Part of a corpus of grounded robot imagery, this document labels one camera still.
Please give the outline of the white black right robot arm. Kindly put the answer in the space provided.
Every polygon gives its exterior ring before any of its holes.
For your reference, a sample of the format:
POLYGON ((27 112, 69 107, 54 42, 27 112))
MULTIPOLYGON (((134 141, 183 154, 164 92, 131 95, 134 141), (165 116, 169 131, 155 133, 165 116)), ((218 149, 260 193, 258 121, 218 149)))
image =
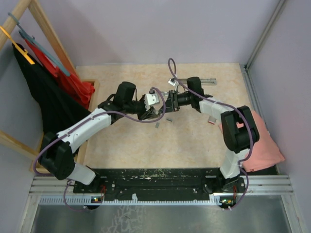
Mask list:
POLYGON ((178 87, 184 84, 179 83, 176 78, 169 79, 168 83, 174 90, 167 93, 165 106, 160 111, 176 112, 181 106, 190 105, 199 113, 207 114, 210 119, 221 124, 227 151, 220 166, 222 177, 217 180, 217 186, 221 191, 228 192, 234 187, 233 178, 240 174, 242 163, 250 158, 254 144, 259 141, 255 120, 248 106, 236 108, 205 95, 198 77, 191 77, 186 81, 187 87, 180 93, 178 87))

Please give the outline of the large black chrome stapler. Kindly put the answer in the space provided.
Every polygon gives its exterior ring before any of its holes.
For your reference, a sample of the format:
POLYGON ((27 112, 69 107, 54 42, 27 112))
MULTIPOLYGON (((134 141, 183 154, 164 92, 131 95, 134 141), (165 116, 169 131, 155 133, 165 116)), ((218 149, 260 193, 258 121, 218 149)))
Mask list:
POLYGON ((215 78, 200 79, 202 85, 216 85, 217 80, 215 78))

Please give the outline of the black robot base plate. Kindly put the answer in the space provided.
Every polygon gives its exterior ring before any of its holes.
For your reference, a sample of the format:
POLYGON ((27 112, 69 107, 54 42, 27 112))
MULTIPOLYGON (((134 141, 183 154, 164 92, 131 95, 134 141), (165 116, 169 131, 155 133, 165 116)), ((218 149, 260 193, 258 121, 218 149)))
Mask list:
POLYGON ((104 200, 186 201, 209 200, 211 194, 243 193, 240 176, 224 179, 218 168, 95 169, 90 185, 75 182, 75 194, 103 195, 104 200))

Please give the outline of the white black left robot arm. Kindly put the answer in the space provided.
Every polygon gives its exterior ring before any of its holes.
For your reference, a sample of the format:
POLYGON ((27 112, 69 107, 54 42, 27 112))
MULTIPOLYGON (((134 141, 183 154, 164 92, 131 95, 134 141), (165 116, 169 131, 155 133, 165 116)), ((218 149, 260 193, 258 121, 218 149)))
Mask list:
POLYGON ((140 100, 136 100, 133 98, 136 90, 133 83, 122 82, 116 93, 111 94, 88 116, 58 133, 45 134, 44 148, 36 161, 58 180, 77 181, 92 193, 98 191, 101 180, 96 178, 92 169, 75 162, 74 153, 93 135, 122 117, 133 120, 132 115, 136 114, 138 117, 135 121, 142 123, 142 115, 149 113, 163 98, 161 92, 153 87, 140 100))

